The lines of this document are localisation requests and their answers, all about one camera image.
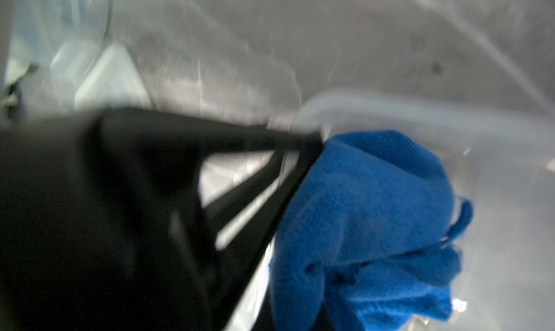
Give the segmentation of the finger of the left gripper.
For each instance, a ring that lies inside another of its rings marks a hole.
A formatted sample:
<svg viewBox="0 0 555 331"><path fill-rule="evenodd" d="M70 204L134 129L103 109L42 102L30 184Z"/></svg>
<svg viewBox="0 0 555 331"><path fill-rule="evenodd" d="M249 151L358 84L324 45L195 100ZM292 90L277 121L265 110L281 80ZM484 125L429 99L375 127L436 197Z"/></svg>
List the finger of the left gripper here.
<svg viewBox="0 0 555 331"><path fill-rule="evenodd" d="M296 134L137 108L95 117L96 151L126 206L124 257L138 322L154 330L222 330L286 208L323 150ZM271 152L265 166L208 205L202 165L223 153Z"/></svg>

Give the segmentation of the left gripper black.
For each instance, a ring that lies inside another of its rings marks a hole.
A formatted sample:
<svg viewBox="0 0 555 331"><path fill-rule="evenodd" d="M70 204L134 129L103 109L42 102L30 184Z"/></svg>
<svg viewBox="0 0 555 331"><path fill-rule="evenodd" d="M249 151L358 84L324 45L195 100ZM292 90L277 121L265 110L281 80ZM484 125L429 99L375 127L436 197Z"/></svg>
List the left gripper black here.
<svg viewBox="0 0 555 331"><path fill-rule="evenodd" d="M96 115L1 133L1 289L25 330L154 330L137 320L126 206L95 149Z"/></svg>

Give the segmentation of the blue cleaning cloth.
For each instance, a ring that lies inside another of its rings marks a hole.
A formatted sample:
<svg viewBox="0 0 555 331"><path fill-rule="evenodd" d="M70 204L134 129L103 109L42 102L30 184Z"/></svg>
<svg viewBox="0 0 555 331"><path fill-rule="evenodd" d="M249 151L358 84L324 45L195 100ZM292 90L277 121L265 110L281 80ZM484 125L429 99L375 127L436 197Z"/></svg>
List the blue cleaning cloth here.
<svg viewBox="0 0 555 331"><path fill-rule="evenodd" d="M277 231L270 306L277 330L399 330L447 321L461 271L455 240L473 219L441 161L393 130L325 143Z"/></svg>

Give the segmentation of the rectangular clear box lid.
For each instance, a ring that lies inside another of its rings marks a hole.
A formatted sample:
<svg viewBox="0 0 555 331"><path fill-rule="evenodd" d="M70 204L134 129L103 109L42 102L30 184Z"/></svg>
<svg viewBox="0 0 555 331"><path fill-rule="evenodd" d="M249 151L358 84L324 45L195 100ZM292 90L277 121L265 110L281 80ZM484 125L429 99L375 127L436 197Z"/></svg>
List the rectangular clear box lid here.
<svg viewBox="0 0 555 331"><path fill-rule="evenodd" d="M16 0L7 105L43 116L152 104L130 53L105 36L110 0Z"/></svg>

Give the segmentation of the rectangular clear lunch box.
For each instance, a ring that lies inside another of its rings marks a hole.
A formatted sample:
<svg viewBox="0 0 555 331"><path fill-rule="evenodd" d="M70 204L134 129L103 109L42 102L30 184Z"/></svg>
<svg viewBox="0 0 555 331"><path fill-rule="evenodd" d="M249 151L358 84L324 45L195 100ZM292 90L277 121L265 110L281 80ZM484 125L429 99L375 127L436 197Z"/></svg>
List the rectangular clear lunch box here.
<svg viewBox="0 0 555 331"><path fill-rule="evenodd" d="M539 115L362 90L315 95L291 123L324 138L396 130L432 151L474 207L458 241L448 322L408 330L554 329L554 121Z"/></svg>

